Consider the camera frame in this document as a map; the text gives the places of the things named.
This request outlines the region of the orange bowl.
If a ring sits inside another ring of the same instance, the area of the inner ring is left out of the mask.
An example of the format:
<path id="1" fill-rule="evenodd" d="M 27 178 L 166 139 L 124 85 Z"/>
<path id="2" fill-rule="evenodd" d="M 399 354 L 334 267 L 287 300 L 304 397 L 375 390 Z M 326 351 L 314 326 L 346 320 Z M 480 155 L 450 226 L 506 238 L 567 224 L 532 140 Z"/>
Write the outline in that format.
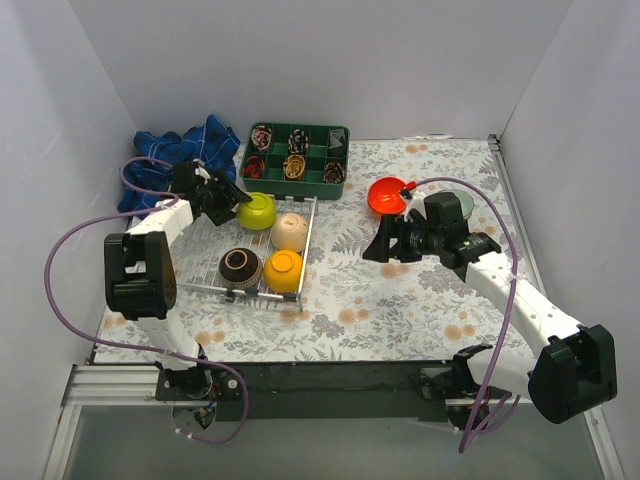
<path id="1" fill-rule="evenodd" d="M 406 203 L 400 192 L 406 183 L 396 177 L 383 177 L 376 180 L 368 190 L 369 208 L 378 215 L 400 215 L 406 209 Z"/>

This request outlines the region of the lime green bowl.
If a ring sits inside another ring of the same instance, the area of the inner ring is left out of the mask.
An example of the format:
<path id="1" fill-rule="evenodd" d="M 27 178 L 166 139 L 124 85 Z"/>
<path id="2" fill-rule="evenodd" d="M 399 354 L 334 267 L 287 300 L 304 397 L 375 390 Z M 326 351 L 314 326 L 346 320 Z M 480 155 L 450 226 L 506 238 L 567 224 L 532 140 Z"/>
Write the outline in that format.
<path id="1" fill-rule="evenodd" d="M 277 218 L 274 199 L 260 192 L 250 192 L 251 200 L 238 206 L 236 218 L 239 224 L 249 230 L 270 229 Z"/>

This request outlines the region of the pale green white bowl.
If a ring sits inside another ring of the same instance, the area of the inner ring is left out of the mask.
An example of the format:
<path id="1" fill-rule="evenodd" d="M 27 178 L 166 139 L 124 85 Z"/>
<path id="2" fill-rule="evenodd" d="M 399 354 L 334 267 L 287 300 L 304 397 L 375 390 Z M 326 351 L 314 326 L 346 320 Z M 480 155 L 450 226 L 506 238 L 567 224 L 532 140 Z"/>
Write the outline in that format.
<path id="1" fill-rule="evenodd" d="M 459 200 L 463 218 L 469 220 L 475 208 L 473 197 L 469 193 L 459 189 L 451 189 L 450 192 Z"/>

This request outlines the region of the cream beige bowl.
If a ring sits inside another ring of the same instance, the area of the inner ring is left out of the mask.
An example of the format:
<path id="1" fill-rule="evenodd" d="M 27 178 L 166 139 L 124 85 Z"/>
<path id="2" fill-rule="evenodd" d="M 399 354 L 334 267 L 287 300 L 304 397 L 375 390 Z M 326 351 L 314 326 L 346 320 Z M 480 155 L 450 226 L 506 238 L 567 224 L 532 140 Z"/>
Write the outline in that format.
<path id="1" fill-rule="evenodd" d="M 300 214 L 287 212 L 280 215 L 271 228 L 271 243 L 276 250 L 296 253 L 305 249 L 308 221 Z"/>

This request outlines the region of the dark brown patterned bowl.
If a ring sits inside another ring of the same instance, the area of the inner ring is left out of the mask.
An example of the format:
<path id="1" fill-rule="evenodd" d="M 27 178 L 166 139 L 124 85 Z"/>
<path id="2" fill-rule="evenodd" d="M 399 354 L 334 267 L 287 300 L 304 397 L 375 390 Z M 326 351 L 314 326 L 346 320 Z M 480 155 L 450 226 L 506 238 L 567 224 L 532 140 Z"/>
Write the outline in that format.
<path id="1" fill-rule="evenodd" d="M 247 248 L 234 248 L 221 257 L 218 271 L 222 284 L 230 289 L 247 289 L 258 284 L 263 264 L 260 258 Z"/>

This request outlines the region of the yellow bowl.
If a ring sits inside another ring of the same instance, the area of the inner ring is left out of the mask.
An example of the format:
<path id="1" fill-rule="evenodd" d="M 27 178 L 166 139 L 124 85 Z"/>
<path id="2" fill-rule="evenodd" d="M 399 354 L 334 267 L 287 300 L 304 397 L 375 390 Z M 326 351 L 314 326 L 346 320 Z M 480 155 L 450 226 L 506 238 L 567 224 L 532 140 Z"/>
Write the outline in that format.
<path id="1" fill-rule="evenodd" d="M 264 278 L 269 289 L 277 293 L 293 293 L 302 275 L 302 257 L 291 250 L 278 250 L 265 262 Z"/>

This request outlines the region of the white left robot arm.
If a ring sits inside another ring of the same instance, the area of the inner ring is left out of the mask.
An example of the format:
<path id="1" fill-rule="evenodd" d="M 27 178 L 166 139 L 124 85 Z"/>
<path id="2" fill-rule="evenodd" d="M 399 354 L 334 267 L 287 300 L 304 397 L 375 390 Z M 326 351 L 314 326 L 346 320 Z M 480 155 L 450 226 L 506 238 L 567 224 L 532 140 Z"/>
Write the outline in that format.
<path id="1" fill-rule="evenodd" d="M 222 171 L 211 172 L 191 160 L 172 168 L 169 192 L 142 222 L 104 241 L 106 300 L 109 309 L 137 324 L 151 346 L 166 356 L 160 364 L 168 386 L 188 398 L 205 398 L 213 388 L 206 355 L 173 311 L 177 282 L 170 246 L 201 215 L 220 226 L 251 201 Z"/>

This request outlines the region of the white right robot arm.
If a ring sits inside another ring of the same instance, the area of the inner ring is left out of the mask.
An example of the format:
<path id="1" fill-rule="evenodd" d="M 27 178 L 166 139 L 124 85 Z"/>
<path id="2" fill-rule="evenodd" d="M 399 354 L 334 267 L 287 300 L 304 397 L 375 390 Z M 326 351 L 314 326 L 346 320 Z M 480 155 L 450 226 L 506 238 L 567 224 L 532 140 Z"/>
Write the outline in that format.
<path id="1" fill-rule="evenodd" d="M 473 233 L 458 196 L 426 196 L 400 190 L 404 213 L 384 215 L 365 250 L 366 260 L 418 262 L 435 256 L 464 283 L 508 315 L 533 359 L 502 354 L 488 344 L 454 355 L 435 388 L 475 397 L 488 384 L 532 401 L 542 416 L 560 424 L 614 399 L 618 393 L 615 344 L 602 325 L 583 325 L 510 270 L 508 256 L 485 233 Z"/>

